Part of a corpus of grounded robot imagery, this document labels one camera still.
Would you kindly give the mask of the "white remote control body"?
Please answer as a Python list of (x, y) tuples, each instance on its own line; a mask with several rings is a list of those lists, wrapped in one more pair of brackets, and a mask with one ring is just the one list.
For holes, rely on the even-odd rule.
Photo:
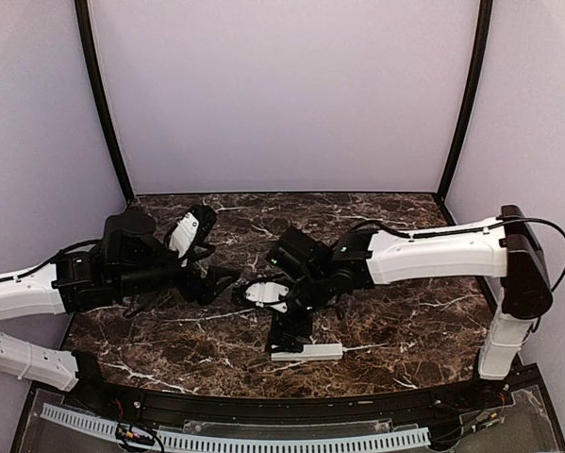
[(341, 343), (305, 344), (302, 352), (275, 352), (272, 361), (336, 361), (344, 355)]

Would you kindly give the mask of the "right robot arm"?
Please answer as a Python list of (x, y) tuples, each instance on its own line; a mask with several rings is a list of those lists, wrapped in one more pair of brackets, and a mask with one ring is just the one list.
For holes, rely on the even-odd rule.
[(527, 333), (553, 304), (551, 283), (536, 219), (505, 205), (497, 217), (461, 225), (400, 231), (375, 220), (344, 232), (332, 244), (291, 226), (266, 260), (291, 280), (286, 311), (275, 316), (274, 345), (300, 350), (298, 328), (333, 298), (397, 281), (435, 277), (498, 278), (502, 298), (478, 355), (477, 376), (461, 390), (472, 410), (498, 393)]

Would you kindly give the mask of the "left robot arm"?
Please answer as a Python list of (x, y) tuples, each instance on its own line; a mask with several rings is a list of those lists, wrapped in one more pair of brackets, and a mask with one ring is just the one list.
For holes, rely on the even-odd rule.
[[(216, 222), (215, 210), (194, 205), (159, 240), (150, 215), (135, 210), (111, 215), (101, 238), (64, 247), (33, 268), (1, 274), (0, 321), (85, 312), (172, 288), (188, 302), (208, 305), (240, 276), (199, 265), (216, 249), (206, 241)], [(93, 411), (113, 403), (92, 354), (50, 349), (0, 331), (0, 372), (63, 392), (75, 389)]]

